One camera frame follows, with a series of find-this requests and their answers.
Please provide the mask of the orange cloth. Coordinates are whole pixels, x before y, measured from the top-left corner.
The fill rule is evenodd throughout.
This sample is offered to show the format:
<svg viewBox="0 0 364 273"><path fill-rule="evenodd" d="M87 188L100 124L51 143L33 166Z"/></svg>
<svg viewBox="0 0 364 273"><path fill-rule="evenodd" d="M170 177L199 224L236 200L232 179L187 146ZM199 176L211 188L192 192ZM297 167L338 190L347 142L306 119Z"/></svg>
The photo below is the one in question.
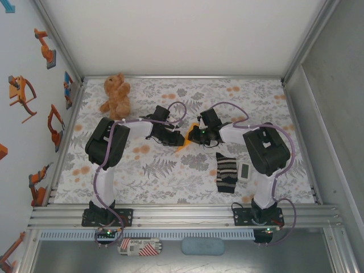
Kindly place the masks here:
<svg viewBox="0 0 364 273"><path fill-rule="evenodd" d="M196 123L196 122L193 122L193 123L191 124L191 126L190 126L190 128L188 129L187 134L186 134L186 136L185 136L185 142L184 142L184 145L183 145L183 146L179 146L179 147L178 147L178 149L177 149L177 152L179 152L179 151L181 151L182 149L184 149L184 148L188 147L188 146L192 143L192 141L191 141L191 140L189 140L189 138L188 138L188 137L189 137L189 134L192 132L192 130L193 130L193 128L194 128L195 126L199 127L199 124L198 124L198 123Z"/></svg>

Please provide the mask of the black beige striped sock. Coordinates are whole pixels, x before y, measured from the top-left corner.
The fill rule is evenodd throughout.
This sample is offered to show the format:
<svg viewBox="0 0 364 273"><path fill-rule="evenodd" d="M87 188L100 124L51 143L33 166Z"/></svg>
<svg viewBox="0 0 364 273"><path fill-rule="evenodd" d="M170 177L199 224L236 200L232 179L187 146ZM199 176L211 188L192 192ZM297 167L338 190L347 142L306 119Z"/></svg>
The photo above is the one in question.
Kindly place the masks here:
<svg viewBox="0 0 364 273"><path fill-rule="evenodd" d="M219 152L216 152L216 160L216 186L218 192L233 194L238 180L237 160L236 158L228 158Z"/></svg>

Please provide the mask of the floral grey orange table mat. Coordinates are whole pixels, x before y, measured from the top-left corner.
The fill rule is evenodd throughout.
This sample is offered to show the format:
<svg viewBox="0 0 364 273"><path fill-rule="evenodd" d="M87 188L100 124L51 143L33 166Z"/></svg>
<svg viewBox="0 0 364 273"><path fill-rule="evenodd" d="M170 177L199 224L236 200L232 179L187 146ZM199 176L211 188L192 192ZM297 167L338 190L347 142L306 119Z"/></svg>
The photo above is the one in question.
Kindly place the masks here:
<svg viewBox="0 0 364 273"><path fill-rule="evenodd" d="M130 118L154 112L157 105L170 108L171 119L183 119L186 134L197 116L212 107L223 122L241 121L249 115L250 125L270 122L281 127L297 142L295 127L279 80L244 79L130 79ZM59 204L87 204L93 195L94 168L85 145L96 128L106 101L104 81L91 79L84 95L63 165L54 201ZM248 203L258 185L251 168L250 181L238 181L235 191L220 193L216 186L216 152L249 163L244 145L228 143L210 148L190 144L177 152L144 138L130 139L117 165L113 189L120 204L230 204Z"/></svg>

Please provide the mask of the white digital timer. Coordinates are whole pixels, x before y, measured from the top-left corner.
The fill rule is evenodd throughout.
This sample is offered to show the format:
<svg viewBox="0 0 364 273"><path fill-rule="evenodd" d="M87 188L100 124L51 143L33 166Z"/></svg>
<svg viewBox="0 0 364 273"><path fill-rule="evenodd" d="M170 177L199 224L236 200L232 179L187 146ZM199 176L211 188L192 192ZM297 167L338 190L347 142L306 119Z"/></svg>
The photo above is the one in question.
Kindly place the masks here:
<svg viewBox="0 0 364 273"><path fill-rule="evenodd" d="M237 178L238 181L248 182L251 177L251 165L245 162L238 163Z"/></svg>

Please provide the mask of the brown teddy bear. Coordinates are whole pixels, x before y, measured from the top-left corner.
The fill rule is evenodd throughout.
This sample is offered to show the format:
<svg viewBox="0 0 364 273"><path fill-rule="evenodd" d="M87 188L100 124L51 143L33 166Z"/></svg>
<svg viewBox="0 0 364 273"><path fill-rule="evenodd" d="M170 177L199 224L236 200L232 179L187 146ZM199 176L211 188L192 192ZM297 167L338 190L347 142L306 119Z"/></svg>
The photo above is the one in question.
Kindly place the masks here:
<svg viewBox="0 0 364 273"><path fill-rule="evenodd" d="M125 82L123 73L109 76L104 82L104 90L108 99L99 110L102 113L109 112L109 118L122 120L131 113L131 103L128 98L131 85Z"/></svg>

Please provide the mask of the blue orange machine sticker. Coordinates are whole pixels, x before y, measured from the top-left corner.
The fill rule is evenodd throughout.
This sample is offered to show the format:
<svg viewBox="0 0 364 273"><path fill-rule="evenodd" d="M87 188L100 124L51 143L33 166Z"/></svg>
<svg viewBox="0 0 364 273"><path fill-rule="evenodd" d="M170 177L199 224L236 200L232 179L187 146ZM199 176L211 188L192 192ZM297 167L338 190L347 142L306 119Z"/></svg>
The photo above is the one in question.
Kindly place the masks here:
<svg viewBox="0 0 364 273"><path fill-rule="evenodd" d="M72 107L73 98L72 98L72 87L73 87L73 80L67 71L64 72L64 97L65 97L65 108L68 110Z"/></svg>

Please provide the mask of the blue grey oval sponge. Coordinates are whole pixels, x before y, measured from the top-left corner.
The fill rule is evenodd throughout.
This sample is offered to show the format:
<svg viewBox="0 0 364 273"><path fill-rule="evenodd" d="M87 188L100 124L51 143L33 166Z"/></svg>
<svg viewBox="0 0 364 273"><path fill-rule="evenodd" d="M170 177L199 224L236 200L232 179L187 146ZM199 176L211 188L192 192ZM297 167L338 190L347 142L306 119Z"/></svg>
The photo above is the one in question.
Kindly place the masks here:
<svg viewBox="0 0 364 273"><path fill-rule="evenodd" d="M181 242L185 255L220 256L225 252L225 244L219 238L188 237Z"/></svg>

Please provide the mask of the red white printed pouch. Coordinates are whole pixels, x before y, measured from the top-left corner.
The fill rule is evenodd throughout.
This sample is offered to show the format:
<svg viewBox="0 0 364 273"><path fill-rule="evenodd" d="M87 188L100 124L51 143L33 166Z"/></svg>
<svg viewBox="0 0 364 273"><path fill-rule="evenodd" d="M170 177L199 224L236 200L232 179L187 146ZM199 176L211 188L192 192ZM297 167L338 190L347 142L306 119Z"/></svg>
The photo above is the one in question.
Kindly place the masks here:
<svg viewBox="0 0 364 273"><path fill-rule="evenodd" d="M162 251L162 242L158 238L124 238L118 251L124 256L157 256Z"/></svg>

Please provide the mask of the orange gripper claw sticker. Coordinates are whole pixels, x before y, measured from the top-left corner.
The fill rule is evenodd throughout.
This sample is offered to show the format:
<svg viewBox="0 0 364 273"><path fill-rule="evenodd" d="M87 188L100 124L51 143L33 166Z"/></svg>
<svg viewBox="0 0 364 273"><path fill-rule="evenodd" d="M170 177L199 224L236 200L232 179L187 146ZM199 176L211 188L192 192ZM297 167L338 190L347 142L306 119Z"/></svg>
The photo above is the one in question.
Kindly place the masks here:
<svg viewBox="0 0 364 273"><path fill-rule="evenodd" d="M24 124L26 121L28 121L30 118L37 114L36 111L32 111L28 107L28 103L37 98L35 89L32 84L23 76L14 77L11 75L8 77L8 82L9 98L16 98L15 101L10 103L10 106L19 103L29 114L29 116L22 121L22 124ZM26 98L26 88L29 88L32 93L32 98L30 98L29 100Z"/></svg>

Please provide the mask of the aluminium back rail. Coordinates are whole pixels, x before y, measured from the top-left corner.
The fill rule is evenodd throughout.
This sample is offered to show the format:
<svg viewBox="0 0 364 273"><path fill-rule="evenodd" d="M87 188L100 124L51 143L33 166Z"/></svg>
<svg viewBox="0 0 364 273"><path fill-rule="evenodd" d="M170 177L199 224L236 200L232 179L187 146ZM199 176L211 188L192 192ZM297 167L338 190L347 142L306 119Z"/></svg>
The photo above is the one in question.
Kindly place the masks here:
<svg viewBox="0 0 364 273"><path fill-rule="evenodd" d="M108 75L87 75L84 80L106 79ZM126 79L130 78L172 78L172 79L244 79L244 80L281 80L276 75L126 75Z"/></svg>

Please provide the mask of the aluminium front rail beam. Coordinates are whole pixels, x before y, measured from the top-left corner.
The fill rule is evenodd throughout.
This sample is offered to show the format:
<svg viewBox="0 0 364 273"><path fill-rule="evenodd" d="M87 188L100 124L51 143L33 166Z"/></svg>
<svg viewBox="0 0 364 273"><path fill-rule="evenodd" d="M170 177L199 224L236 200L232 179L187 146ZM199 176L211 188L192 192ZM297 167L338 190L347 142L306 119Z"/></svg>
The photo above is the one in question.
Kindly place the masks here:
<svg viewBox="0 0 364 273"><path fill-rule="evenodd" d="M50 204L35 207L28 222L29 229L81 229L86 204ZM296 204L297 228L342 227L344 221L336 206ZM233 228L230 205L218 204L134 204L117 205L133 209L133 229L220 229Z"/></svg>

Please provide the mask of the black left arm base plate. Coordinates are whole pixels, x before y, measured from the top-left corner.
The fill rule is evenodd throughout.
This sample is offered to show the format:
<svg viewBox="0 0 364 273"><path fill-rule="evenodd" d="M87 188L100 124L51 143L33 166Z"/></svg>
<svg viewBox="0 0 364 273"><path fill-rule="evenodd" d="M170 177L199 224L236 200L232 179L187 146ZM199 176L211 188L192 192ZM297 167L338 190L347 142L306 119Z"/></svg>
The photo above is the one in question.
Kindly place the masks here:
<svg viewBox="0 0 364 273"><path fill-rule="evenodd" d="M115 209L124 227L129 227L133 222L132 209ZM85 209L82 214L81 226L83 227L116 227L121 226L119 219L114 213L107 209L93 210Z"/></svg>

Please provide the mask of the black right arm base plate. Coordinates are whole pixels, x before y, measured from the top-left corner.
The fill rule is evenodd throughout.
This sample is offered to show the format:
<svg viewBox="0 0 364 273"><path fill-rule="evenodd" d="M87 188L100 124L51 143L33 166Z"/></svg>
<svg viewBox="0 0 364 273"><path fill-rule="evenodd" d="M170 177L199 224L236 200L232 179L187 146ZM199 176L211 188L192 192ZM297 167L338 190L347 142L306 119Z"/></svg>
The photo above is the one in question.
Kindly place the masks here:
<svg viewBox="0 0 364 273"><path fill-rule="evenodd" d="M283 212L280 208L266 212L252 208L233 208L235 226L284 226Z"/></svg>

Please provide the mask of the aluminium side rail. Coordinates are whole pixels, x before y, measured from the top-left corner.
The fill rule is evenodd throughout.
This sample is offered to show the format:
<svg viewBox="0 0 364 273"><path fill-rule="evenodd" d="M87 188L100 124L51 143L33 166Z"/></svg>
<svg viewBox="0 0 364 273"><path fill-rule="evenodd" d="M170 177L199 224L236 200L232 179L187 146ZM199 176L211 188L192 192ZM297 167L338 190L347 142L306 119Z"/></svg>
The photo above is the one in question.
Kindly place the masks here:
<svg viewBox="0 0 364 273"><path fill-rule="evenodd" d="M74 126L76 124L77 115L78 115L78 112L80 109L83 95L84 95L84 87L83 87L83 82L81 82L80 86L77 88L77 94L75 96L76 102L72 106L71 116L70 116L68 125L66 126L66 129L65 129L64 140L62 141L62 144L60 146L60 152L58 155L56 167L54 169L53 177L52 177L51 182L48 184L48 187L47 187L44 199L43 199L43 203L42 203L43 207L47 206L49 203L54 202L54 197L55 197L55 194L56 194L58 186L59 186L60 177L61 177L61 174L63 171L63 165L67 158L68 149L69 149L69 146L71 143Z"/></svg>
<svg viewBox="0 0 364 273"><path fill-rule="evenodd" d="M305 167L306 172L307 172L308 181L309 181L309 185L310 185L310 188L311 188L313 199L314 199L314 201L315 201L315 203L317 205L322 205L320 191L319 191L319 188L318 188L318 185L317 185L316 177L315 177L312 165L311 165L311 161L310 161L310 158L309 158L309 155L308 155L308 151L307 151L307 148L306 148L306 145L305 145L305 142L304 142L304 138L303 138L303 135L302 135L301 130L300 130L300 125L299 125L299 121L298 121L298 118L297 118L297 115L296 115L296 111L295 111L293 102L291 100L290 94L288 93L286 85L282 84L282 87L283 87L284 95L286 96L287 105L288 105L288 109L289 109L289 112L290 112L291 117L292 117L293 125L295 126L295 134L296 134L297 141L298 141L298 144L299 144L300 153L301 153L301 156L303 158L304 167Z"/></svg>

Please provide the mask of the aluminium frame post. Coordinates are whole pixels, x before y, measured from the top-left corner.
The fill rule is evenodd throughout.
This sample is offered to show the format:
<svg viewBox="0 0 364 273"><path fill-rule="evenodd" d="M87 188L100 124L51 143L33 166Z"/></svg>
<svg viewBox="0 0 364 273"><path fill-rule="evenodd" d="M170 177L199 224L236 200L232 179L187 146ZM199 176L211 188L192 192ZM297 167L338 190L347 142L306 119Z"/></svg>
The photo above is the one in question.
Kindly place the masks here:
<svg viewBox="0 0 364 273"><path fill-rule="evenodd" d="M283 86L289 82L297 67L304 61L306 55L310 52L312 46L326 26L328 20L335 12L341 0L325 0L323 6L320 8L317 16L315 17L312 25L310 26L303 42L295 53L290 65L284 76L281 79Z"/></svg>
<svg viewBox="0 0 364 273"><path fill-rule="evenodd" d="M29 0L32 4L35 12L37 13L39 19L45 26L46 31L51 35L53 43L60 51L62 57L64 58L67 66L74 75L74 79L77 80L79 86L82 85L84 75L76 63L76 59L72 56L71 51L65 43L65 39L61 35L61 32L53 19L50 9L46 6L45 0Z"/></svg>

